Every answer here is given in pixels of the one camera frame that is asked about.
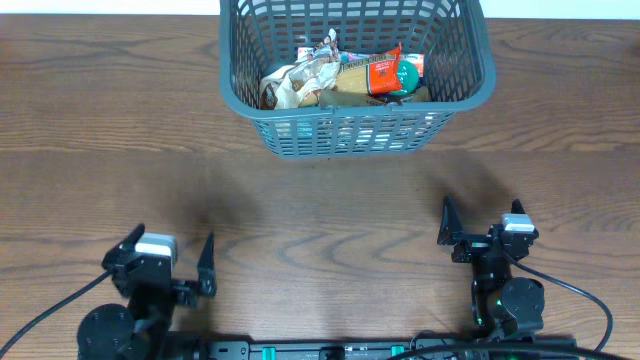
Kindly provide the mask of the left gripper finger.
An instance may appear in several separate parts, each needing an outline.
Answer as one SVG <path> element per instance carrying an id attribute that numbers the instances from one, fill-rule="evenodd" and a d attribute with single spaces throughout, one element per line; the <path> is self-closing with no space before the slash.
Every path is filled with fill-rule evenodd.
<path id="1" fill-rule="evenodd" d="M 135 246 L 140 238 L 145 233 L 145 225 L 143 223 L 138 224 L 121 242 L 119 248 L 124 252 L 133 252 Z"/>
<path id="2" fill-rule="evenodd" d="M 206 239 L 198 264 L 199 294 L 214 297 L 217 293 L 216 273 L 214 265 L 214 233 Z"/>

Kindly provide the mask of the green lid jar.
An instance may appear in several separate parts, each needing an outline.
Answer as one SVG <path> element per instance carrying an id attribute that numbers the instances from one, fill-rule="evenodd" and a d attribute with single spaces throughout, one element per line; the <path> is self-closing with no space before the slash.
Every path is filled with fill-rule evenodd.
<path id="1" fill-rule="evenodd" d="M 409 95 L 418 88 L 421 76 L 418 69 L 412 63 L 406 60 L 401 60 L 398 64 L 396 75 L 402 85 L 402 88 L 394 91 L 393 95 Z"/>

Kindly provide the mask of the spaghetti pasta packet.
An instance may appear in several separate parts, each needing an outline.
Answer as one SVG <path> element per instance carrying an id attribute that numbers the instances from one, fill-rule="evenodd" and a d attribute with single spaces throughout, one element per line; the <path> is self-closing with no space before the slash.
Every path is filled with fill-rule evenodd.
<path id="1" fill-rule="evenodd" d="M 393 95 L 394 91 L 402 88 L 396 75 L 398 64 L 402 60 L 401 55 L 404 54 L 402 44 L 386 52 L 371 54 L 369 58 L 349 63 L 341 62 L 339 51 L 340 66 L 327 90 L 366 95 Z"/>

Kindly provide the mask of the gold foil snack bag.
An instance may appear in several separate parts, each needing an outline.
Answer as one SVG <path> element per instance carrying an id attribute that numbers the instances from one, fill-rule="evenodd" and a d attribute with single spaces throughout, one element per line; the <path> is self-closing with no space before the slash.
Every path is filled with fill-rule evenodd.
<path id="1" fill-rule="evenodd" d="M 318 105 L 328 107 L 363 107 L 384 106 L 387 104 L 404 104 L 412 102 L 430 102 L 431 95 L 427 87 L 420 87 L 414 93 L 408 95 L 366 95 L 334 90 L 322 90 L 318 97 Z"/>

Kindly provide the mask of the white tan pouch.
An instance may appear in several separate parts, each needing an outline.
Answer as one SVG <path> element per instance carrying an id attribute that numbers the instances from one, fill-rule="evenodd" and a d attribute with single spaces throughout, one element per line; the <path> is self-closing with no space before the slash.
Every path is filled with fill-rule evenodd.
<path id="1" fill-rule="evenodd" d="M 333 88 L 341 69 L 336 31 L 331 28 L 305 58 L 261 79 L 261 110 L 284 110 L 318 102 L 322 90 Z"/>

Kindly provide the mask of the colourful tissue pack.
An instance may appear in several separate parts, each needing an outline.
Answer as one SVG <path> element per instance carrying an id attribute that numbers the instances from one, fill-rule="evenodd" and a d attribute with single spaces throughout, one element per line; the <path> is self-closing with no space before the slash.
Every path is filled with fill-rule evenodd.
<path id="1" fill-rule="evenodd" d="M 313 47 L 299 47 L 297 49 L 297 59 L 304 60 L 313 51 L 314 51 Z M 342 50 L 339 51 L 339 54 L 340 54 L 342 63 L 349 63 L 356 60 L 361 60 L 361 59 L 371 57 L 371 54 L 354 53 L 354 52 L 348 52 L 348 51 L 342 51 Z M 424 62 L 425 62 L 424 54 L 404 53 L 401 55 L 401 59 L 403 61 L 407 61 L 411 63 L 417 69 L 420 77 L 424 76 Z"/>

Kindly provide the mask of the teal snack packet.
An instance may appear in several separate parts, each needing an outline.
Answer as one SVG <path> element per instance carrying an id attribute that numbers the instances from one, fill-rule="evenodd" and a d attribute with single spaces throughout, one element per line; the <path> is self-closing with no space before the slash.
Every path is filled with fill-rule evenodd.
<path id="1" fill-rule="evenodd" d="M 275 123 L 274 126 L 282 146 L 313 140 L 313 127 L 309 121 L 283 121 Z"/>

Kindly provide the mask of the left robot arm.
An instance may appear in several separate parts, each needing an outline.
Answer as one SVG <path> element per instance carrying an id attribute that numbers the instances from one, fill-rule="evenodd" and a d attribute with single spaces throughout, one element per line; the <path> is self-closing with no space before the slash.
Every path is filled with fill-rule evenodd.
<path id="1" fill-rule="evenodd" d="M 101 266 L 128 304 L 91 310 L 76 334 L 80 359 L 207 359 L 208 346 L 195 336 L 170 330 L 178 306 L 195 307 L 217 292 L 214 235 L 204 243 L 198 278 L 173 277 L 178 259 L 173 236 L 137 225 L 104 256 Z"/>

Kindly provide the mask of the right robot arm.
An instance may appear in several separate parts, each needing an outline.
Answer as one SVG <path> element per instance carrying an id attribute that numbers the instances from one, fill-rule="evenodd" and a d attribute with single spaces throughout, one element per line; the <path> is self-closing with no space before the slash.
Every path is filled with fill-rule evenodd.
<path id="1" fill-rule="evenodd" d="M 529 255 L 539 237 L 519 200 L 485 234 L 464 230 L 452 199 L 442 202 L 437 244 L 452 248 L 454 263 L 472 267 L 472 315 L 475 336 L 485 340 L 522 339 L 543 328 L 544 286 L 537 280 L 512 275 L 511 267 Z"/>

